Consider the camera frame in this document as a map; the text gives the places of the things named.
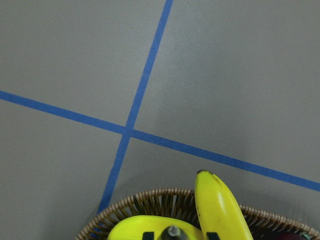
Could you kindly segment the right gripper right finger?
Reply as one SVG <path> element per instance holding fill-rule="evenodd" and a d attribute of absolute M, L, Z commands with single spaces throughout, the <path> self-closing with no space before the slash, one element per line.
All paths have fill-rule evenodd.
<path fill-rule="evenodd" d="M 217 232 L 207 232 L 206 236 L 208 240 L 219 240 L 219 235 Z"/>

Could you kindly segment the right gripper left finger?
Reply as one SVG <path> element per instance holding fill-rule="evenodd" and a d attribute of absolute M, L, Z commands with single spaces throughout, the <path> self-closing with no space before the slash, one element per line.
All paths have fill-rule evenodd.
<path fill-rule="evenodd" d="M 142 240 L 154 240 L 155 233 L 153 231 L 146 231 L 142 234 Z"/>

